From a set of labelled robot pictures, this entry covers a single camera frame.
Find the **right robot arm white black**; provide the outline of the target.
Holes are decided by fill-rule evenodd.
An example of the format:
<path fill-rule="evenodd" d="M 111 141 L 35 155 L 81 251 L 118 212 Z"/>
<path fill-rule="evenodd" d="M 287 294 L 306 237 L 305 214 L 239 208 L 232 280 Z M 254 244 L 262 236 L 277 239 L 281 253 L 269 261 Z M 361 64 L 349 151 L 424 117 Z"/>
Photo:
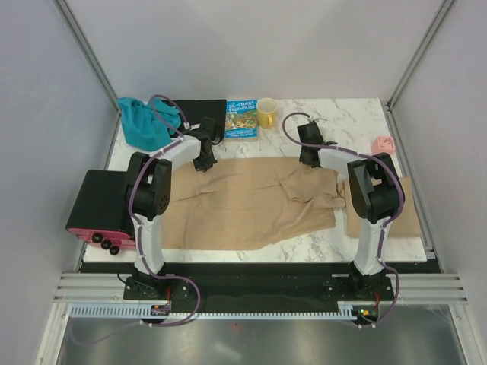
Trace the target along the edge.
<path fill-rule="evenodd" d="M 376 290 L 373 275 L 385 269 L 382 259 L 390 225 L 402 213 L 405 194 L 387 153 L 361 154 L 337 144 L 301 142 L 303 164 L 334 170 L 348 179 L 352 207 L 361 219 L 353 264 L 359 274 L 349 279 L 350 294 L 360 300 Z"/>

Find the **teal t shirt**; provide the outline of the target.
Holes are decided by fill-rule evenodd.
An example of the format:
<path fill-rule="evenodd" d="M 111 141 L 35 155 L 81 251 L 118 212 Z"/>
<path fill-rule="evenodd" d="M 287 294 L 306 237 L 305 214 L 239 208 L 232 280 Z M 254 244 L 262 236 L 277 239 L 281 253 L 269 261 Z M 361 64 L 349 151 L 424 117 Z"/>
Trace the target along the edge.
<path fill-rule="evenodd" d="M 154 113 L 151 104 L 132 97 L 117 100 L 126 143 L 143 151 L 156 151 L 171 143 L 176 132 Z"/>

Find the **beige t shirt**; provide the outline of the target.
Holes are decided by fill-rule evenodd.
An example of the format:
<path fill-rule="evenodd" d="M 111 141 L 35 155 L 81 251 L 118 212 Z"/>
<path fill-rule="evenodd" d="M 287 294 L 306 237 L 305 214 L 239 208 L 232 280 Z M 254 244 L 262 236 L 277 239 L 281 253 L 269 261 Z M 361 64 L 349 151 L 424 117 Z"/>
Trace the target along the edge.
<path fill-rule="evenodd" d="M 334 211 L 344 206 L 337 173 L 295 157 L 220 160 L 207 172 L 186 163 L 173 174 L 161 246 L 261 249 L 334 228 Z"/>

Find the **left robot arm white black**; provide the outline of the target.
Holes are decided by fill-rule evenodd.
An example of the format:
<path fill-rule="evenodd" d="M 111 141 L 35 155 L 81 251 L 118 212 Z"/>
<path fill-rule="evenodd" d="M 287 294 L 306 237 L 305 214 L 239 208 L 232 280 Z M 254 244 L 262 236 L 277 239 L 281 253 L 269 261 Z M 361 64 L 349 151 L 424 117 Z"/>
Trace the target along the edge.
<path fill-rule="evenodd" d="M 140 288 L 151 299 L 161 298 L 167 290 L 161 276 L 161 221 L 170 203 L 172 175 L 189 162 L 199 172 L 210 170 L 217 163 L 212 146 L 222 135 L 218 126 L 199 124 L 151 154 L 131 156 L 123 195 L 135 231 L 135 269 L 146 275 Z"/>

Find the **black drawer organiser with pink fronts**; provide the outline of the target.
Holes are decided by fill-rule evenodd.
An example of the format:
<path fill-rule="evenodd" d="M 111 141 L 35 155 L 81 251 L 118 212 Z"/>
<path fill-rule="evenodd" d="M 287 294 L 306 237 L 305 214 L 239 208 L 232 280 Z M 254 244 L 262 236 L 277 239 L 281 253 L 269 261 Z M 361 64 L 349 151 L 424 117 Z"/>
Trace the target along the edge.
<path fill-rule="evenodd" d="M 135 249 L 135 232 L 123 197 L 126 173 L 89 170 L 65 228 L 112 256 Z"/>

